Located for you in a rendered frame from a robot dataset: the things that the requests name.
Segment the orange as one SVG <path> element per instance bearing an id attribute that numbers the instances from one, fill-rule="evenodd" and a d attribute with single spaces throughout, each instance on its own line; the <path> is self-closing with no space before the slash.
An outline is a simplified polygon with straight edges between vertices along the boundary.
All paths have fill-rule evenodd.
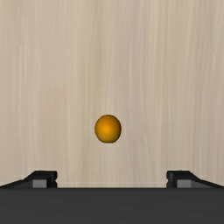
<path id="1" fill-rule="evenodd" d="M 94 133 L 101 142 L 112 144 L 119 139 L 122 126 L 115 116 L 102 115 L 95 123 Z"/>

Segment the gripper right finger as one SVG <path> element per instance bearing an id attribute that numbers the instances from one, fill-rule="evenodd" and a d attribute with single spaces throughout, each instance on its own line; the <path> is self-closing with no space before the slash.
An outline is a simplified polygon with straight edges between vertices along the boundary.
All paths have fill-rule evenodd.
<path id="1" fill-rule="evenodd" d="M 222 185 L 200 179 L 190 171 L 168 171 L 166 178 L 167 188 L 222 188 Z"/>

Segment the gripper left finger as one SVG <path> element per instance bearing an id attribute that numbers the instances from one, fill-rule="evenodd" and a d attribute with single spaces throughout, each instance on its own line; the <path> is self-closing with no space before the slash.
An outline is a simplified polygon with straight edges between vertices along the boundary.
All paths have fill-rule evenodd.
<path id="1" fill-rule="evenodd" d="M 56 171 L 34 171 L 24 179 L 1 185 L 1 188 L 57 188 Z"/>

